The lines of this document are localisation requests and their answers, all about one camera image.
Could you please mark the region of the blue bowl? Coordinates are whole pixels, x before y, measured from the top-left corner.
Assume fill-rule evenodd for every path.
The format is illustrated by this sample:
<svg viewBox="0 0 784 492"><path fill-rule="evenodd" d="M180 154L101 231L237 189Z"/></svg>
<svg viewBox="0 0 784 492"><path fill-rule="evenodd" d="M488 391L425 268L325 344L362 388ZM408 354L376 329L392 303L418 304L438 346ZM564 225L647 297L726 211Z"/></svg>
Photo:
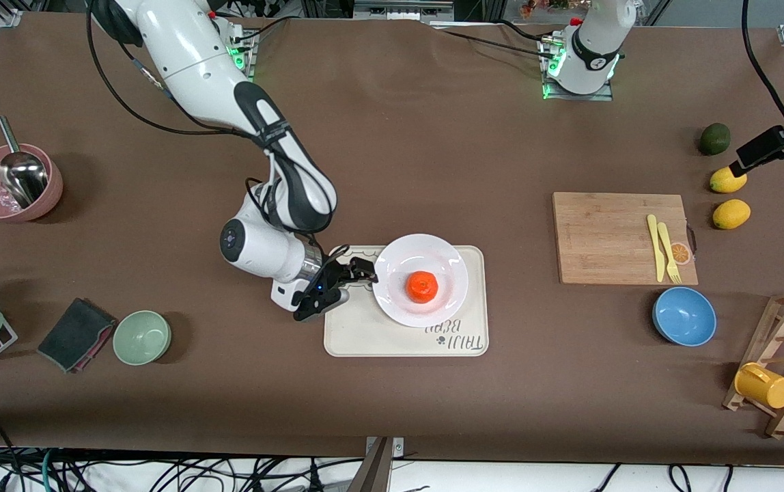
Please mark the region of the blue bowl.
<svg viewBox="0 0 784 492"><path fill-rule="evenodd" d="M710 300L698 290L674 286L655 300L652 324L668 342L696 348L714 337L717 315Z"/></svg>

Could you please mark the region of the dark grey folded cloth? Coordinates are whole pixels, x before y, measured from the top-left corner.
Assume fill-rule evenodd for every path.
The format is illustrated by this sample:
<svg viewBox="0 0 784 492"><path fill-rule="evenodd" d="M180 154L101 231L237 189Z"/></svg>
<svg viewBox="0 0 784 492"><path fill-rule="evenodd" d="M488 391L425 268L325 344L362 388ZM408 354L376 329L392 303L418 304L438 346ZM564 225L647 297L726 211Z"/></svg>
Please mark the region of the dark grey folded cloth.
<svg viewBox="0 0 784 492"><path fill-rule="evenodd" d="M65 373L82 371L112 334L117 319L89 300L76 298L36 352Z"/></svg>

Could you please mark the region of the wooden cutting board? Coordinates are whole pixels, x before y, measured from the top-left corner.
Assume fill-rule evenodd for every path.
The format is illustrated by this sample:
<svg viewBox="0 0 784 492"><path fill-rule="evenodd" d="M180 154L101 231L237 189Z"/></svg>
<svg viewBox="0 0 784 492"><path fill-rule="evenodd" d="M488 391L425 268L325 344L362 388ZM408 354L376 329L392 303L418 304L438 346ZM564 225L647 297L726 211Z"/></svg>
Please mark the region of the wooden cutting board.
<svg viewBox="0 0 784 492"><path fill-rule="evenodd" d="M672 248L689 246L679 194L554 192L561 283L660 286L648 215L666 224Z"/></svg>

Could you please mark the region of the yellow lemon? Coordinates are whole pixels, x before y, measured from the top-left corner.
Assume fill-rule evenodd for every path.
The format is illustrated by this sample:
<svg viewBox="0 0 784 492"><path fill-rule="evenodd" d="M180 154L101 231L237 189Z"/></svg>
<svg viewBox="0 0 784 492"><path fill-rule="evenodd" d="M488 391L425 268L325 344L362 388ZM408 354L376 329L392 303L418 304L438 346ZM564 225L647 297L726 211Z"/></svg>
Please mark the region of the yellow lemon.
<svg viewBox="0 0 784 492"><path fill-rule="evenodd" d="M729 166L716 170L708 180L708 187L714 193L735 193L747 184L747 175L735 177Z"/></svg>
<svg viewBox="0 0 784 492"><path fill-rule="evenodd" d="M712 222L718 230L733 230L751 218L751 207L744 200L731 199L714 208Z"/></svg>

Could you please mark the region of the pale green bowl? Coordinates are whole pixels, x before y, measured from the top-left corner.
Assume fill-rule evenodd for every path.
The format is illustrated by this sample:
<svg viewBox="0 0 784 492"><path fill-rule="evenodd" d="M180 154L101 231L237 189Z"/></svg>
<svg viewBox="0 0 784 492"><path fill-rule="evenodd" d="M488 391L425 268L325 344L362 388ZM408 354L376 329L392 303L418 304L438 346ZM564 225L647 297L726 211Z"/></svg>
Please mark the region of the pale green bowl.
<svg viewBox="0 0 784 492"><path fill-rule="evenodd" d="M142 366L161 358L169 349L171 330L158 312L133 312L117 325L112 337L114 354L129 366Z"/></svg>

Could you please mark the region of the yellow plastic fork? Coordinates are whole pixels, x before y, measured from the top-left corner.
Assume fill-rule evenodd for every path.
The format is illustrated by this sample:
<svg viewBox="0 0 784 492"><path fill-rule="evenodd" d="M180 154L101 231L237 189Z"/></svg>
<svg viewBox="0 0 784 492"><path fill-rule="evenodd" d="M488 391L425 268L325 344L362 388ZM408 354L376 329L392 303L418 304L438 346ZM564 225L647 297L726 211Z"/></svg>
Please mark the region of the yellow plastic fork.
<svg viewBox="0 0 784 492"><path fill-rule="evenodd" d="M673 284L682 284L682 277L680 277L678 265L673 256L672 242L668 234L667 225L664 222L658 222L658 236L664 248L664 256L667 259L666 272L668 277Z"/></svg>

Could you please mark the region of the brown metal stand leg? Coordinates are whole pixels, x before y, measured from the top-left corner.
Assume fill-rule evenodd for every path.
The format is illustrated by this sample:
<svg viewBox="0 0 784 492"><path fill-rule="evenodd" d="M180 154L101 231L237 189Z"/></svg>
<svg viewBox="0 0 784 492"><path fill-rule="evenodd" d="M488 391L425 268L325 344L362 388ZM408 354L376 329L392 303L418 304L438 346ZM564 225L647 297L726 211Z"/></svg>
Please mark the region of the brown metal stand leg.
<svg viewBox="0 0 784 492"><path fill-rule="evenodd" d="M394 438L373 438L346 492L389 492L395 449Z"/></svg>

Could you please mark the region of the cream bear print tray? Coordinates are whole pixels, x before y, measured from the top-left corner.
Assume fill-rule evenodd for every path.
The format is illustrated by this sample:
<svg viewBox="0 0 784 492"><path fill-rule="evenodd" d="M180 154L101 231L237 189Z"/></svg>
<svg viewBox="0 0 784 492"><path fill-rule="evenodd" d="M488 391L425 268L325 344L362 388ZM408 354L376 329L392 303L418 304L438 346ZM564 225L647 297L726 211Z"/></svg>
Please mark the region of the cream bear print tray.
<svg viewBox="0 0 784 492"><path fill-rule="evenodd" d="M324 315L324 348L337 357L480 356L489 347L484 255L458 246L468 269L464 306L451 319L407 327L389 318L367 284L348 284L348 302Z"/></svg>

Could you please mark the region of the silver table bracket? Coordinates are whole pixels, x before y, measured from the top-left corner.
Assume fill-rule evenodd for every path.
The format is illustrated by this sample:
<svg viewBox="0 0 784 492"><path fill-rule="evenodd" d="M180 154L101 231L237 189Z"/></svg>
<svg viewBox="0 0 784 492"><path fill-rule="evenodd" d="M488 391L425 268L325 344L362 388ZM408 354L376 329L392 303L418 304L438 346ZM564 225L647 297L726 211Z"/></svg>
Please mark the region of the silver table bracket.
<svg viewBox="0 0 784 492"><path fill-rule="evenodd" d="M370 454L374 444L378 442L380 438L377 437L367 437L366 441L366 456ZM404 458L404 438L402 437L395 437L395 438L388 438L388 442L391 446L391 456L393 460L401 460Z"/></svg>

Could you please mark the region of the yellow mug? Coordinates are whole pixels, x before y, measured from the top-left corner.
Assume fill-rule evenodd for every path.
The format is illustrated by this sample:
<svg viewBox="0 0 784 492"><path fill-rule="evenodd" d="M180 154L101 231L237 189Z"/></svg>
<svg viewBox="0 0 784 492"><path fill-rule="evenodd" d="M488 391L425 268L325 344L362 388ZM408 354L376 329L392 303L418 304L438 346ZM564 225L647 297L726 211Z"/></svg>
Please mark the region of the yellow mug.
<svg viewBox="0 0 784 492"><path fill-rule="evenodd" d="M739 395L773 410L784 407L784 376L757 362L748 362L739 368L733 378L733 388Z"/></svg>

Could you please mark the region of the orange mandarin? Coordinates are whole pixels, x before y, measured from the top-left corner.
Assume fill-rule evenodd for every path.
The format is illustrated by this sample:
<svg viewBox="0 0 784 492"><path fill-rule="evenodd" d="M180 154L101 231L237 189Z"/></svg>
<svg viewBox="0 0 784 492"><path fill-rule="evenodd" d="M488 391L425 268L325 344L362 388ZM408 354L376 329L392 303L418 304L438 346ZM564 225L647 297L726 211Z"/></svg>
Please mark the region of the orange mandarin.
<svg viewBox="0 0 784 492"><path fill-rule="evenodd" d="M405 293L416 304L427 304L438 296L439 284L436 275L429 271L415 271L407 277Z"/></svg>

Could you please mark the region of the dark green avocado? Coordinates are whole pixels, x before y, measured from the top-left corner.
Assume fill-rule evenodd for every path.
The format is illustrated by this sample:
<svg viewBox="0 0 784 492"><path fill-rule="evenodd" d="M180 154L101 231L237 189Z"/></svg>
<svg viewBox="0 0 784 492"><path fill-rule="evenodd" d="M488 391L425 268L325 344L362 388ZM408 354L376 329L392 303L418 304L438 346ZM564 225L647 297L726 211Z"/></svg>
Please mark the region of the dark green avocado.
<svg viewBox="0 0 784 492"><path fill-rule="evenodd" d="M731 131L722 122L707 125L698 140L698 150L705 156L716 156L726 152L731 146Z"/></svg>

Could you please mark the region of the yellow plastic knife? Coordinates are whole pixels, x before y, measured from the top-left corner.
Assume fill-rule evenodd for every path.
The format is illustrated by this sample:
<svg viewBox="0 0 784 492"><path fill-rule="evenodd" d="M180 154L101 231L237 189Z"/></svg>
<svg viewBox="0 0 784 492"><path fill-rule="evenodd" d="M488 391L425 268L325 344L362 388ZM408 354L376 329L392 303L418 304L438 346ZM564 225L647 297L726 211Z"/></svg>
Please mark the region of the yellow plastic knife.
<svg viewBox="0 0 784 492"><path fill-rule="evenodd" d="M652 252L654 253L656 281L659 284L664 282L666 276L666 258L661 249L660 237L658 237L658 221L655 215L646 215L647 227L652 242Z"/></svg>

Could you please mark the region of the white round plate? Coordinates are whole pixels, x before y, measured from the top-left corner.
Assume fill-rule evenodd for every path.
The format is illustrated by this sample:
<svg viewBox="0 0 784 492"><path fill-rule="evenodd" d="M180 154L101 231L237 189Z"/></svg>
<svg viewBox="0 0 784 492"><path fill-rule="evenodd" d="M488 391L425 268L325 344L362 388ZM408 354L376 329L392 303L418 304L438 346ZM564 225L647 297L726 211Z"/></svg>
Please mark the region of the white round plate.
<svg viewBox="0 0 784 492"><path fill-rule="evenodd" d="M384 314L402 326L423 328L451 320L467 298L466 262L454 246L436 236L410 234L394 240L380 252L374 270L374 298ZM406 279L415 271L438 278L438 296L427 304L416 304L405 293Z"/></svg>

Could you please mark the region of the steel scoop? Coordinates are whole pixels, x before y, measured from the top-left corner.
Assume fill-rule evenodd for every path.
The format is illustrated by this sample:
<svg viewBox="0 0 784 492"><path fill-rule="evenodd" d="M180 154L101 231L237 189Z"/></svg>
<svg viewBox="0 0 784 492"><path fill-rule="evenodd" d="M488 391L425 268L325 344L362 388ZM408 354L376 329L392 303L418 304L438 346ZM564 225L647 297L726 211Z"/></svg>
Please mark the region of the steel scoop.
<svg viewBox="0 0 784 492"><path fill-rule="evenodd" d="M0 161L0 181L22 209L42 196L48 184L48 172L39 157L23 152L7 116L0 115L0 127L9 152Z"/></svg>

